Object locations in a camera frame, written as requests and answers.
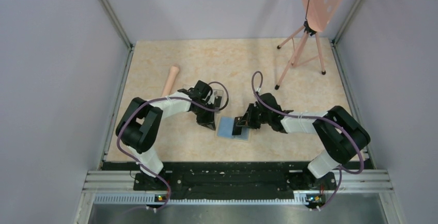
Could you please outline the clear plastic card box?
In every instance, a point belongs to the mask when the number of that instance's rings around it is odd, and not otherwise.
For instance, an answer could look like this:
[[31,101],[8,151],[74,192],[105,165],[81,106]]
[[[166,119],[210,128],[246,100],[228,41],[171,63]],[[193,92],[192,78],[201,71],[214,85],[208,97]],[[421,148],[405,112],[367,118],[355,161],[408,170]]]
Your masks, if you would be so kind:
[[228,105],[228,101],[226,100],[225,104],[221,106],[223,91],[213,89],[210,84],[205,83],[203,81],[198,81],[194,86],[183,85],[181,92],[188,95],[192,101],[193,100],[202,101],[202,102],[214,101],[216,104],[216,110],[214,109],[210,109],[210,110],[214,110],[217,112],[223,110]]

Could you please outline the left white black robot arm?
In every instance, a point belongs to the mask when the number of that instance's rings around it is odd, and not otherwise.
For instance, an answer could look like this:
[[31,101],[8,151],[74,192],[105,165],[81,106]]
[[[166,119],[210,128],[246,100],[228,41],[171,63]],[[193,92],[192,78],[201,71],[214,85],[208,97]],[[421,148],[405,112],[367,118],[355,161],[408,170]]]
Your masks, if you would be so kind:
[[120,142],[131,150],[141,171],[147,175],[146,183],[157,190],[166,181],[166,176],[161,172],[164,165],[153,146],[161,121],[179,113],[192,112],[196,115],[198,125],[214,131],[217,111],[213,88],[198,81],[194,87],[179,89],[165,97],[149,101],[133,98],[115,133]]

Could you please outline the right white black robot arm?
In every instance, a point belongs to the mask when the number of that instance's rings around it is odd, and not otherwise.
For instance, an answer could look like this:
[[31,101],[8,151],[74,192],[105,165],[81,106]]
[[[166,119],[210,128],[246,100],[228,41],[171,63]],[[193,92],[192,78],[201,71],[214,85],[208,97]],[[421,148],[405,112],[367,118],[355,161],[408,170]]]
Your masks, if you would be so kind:
[[232,135],[241,135],[243,129],[259,129],[268,124],[272,130],[284,134],[314,134],[321,140],[324,150],[304,169],[303,183],[310,189],[318,188],[324,176],[343,165],[354,156],[359,158],[359,169],[365,168],[361,150],[370,143],[365,129],[341,106],[334,106],[323,113],[294,114],[283,110],[274,95],[256,95],[257,101],[250,103],[245,114],[234,119]]

